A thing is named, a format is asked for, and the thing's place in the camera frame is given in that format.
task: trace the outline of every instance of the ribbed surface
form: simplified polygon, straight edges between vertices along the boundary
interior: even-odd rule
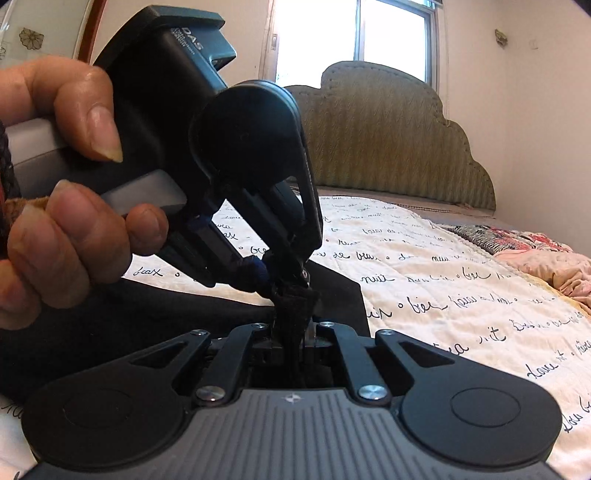
[[[342,61],[324,71],[320,89],[287,89],[300,107],[318,185],[495,210],[491,178],[472,158],[466,134],[415,77]]]
[[[26,480],[558,480],[544,464],[515,472],[461,470],[428,457],[381,408],[342,390],[246,390],[195,416],[159,457],[118,472],[73,473],[41,464]]]

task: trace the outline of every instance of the white bedspread with writing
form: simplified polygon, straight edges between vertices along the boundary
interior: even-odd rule
[[[588,480],[591,320],[557,292],[409,210],[358,197],[322,197],[320,202],[324,241],[311,259],[361,285],[372,334],[395,329],[540,384],[563,413],[563,428],[548,461],[569,480]],[[244,256],[265,251],[229,204],[214,219]],[[171,290],[268,304],[256,294],[228,286],[203,287],[158,257],[135,257],[125,277]],[[22,450],[22,434],[1,418],[5,413],[17,422],[14,411],[0,410],[0,446],[8,444],[9,436]],[[13,480],[26,463],[23,459],[28,459],[26,452],[3,449],[0,480]]]

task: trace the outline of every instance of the grey ribbed plate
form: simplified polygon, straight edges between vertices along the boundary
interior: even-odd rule
[[[69,472],[45,463],[26,480],[559,480],[546,464],[478,472],[429,457],[387,410],[344,390],[245,390],[199,411],[160,455],[116,472]]]

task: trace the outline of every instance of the headboard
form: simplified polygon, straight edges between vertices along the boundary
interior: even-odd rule
[[[443,116],[435,91],[375,63],[341,61],[320,89],[287,87],[300,107],[319,186],[425,197],[495,210],[486,170]]]

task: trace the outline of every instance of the window frame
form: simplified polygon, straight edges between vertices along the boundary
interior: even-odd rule
[[[259,78],[275,81],[277,77],[277,57],[280,45],[280,34],[274,28],[275,6],[281,0],[270,0],[268,21],[266,24],[265,39],[261,54],[261,67],[259,69]],[[363,60],[364,41],[365,41],[365,19],[363,18],[363,5],[367,0],[357,0],[356,28],[355,28],[355,50],[353,60]],[[437,86],[437,18],[436,5],[439,2],[430,2],[432,7],[422,5],[413,0],[378,0],[394,7],[402,8],[408,12],[419,15],[425,19],[425,42],[426,58],[425,62],[425,83],[433,89]]]

